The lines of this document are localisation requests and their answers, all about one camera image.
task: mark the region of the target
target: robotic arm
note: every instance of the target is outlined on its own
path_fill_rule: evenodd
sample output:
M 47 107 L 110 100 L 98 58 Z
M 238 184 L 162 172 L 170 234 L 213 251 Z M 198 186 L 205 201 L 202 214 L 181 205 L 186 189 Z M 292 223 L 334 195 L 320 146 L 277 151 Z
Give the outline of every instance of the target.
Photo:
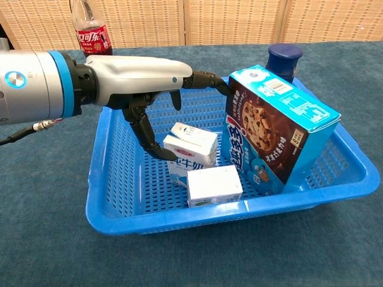
M 220 77 L 169 59 L 89 56 L 77 64 L 57 51 L 4 51 L 0 62 L 0 124 L 72 117 L 90 103 L 121 109 L 139 144 L 161 160 L 177 157 L 156 142 L 145 112 L 159 94 L 170 92 L 178 111 L 180 88 L 212 87 L 230 95 Z

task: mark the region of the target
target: dark blue bottle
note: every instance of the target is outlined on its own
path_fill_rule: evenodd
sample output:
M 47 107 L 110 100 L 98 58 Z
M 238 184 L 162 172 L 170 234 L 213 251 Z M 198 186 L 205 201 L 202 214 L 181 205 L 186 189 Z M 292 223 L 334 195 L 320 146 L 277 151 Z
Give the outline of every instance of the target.
M 297 62 L 302 54 L 302 49 L 294 44 L 271 45 L 266 69 L 292 83 Z

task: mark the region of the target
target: blue ring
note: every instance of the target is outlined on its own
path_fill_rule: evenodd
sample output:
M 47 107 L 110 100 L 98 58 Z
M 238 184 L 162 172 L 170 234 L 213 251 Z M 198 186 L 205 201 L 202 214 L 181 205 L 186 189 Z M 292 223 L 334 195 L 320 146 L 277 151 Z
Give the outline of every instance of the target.
M 65 62 L 64 57 L 61 55 L 60 52 L 48 51 L 48 53 L 50 53 L 54 62 L 56 63 L 57 70 L 59 71 L 60 75 L 64 101 L 62 117 L 68 118 L 73 116 L 74 110 L 74 92 L 71 73 L 69 71 L 68 65 Z
M 21 85 L 21 86 L 15 86 L 14 84 L 12 84 L 11 82 L 10 82 L 10 79 L 9 79 L 9 75 L 11 74 L 11 73 L 17 73 L 17 74 L 19 74 L 19 75 L 21 75 L 22 77 L 23 77 L 23 84 Z M 7 82 L 7 84 L 10 86 L 10 87 L 12 87 L 12 88 L 23 88 L 25 85 L 26 85 L 26 77 L 22 74 L 22 73 L 20 73 L 20 72 L 17 72 L 17 71 L 9 71 L 8 73 L 6 73 L 5 74 L 5 82 Z

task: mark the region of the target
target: basket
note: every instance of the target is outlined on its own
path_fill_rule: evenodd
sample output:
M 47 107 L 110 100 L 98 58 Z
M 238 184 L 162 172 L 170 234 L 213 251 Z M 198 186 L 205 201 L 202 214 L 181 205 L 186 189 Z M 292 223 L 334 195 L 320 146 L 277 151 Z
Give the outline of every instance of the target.
M 294 84 L 307 91 L 298 79 Z M 210 88 L 181 90 L 181 96 L 179 112 L 169 94 L 148 107 L 157 141 L 162 142 L 176 121 L 217 132 L 220 141 L 226 98 Z M 227 164 L 218 149 L 217 165 Z M 170 182 L 166 162 L 142 150 L 121 111 L 104 108 L 90 165 L 86 216 L 104 234 L 156 233 L 366 196 L 377 189 L 380 178 L 356 141 L 338 124 L 299 189 L 261 196 L 244 177 L 241 182 L 240 201 L 188 208 L 187 190 Z

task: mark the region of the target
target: woven panel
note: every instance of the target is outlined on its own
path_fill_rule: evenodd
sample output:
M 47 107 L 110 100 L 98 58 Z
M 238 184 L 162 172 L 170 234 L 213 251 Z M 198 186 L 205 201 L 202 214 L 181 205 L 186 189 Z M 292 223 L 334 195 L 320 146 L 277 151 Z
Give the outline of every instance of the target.
M 284 0 L 185 0 L 186 44 L 275 42 L 284 8 Z
M 182 0 L 94 0 L 115 48 L 184 45 Z M 68 0 L 0 0 L 0 23 L 15 48 L 78 49 Z
M 382 0 L 288 0 L 281 42 L 379 41 Z

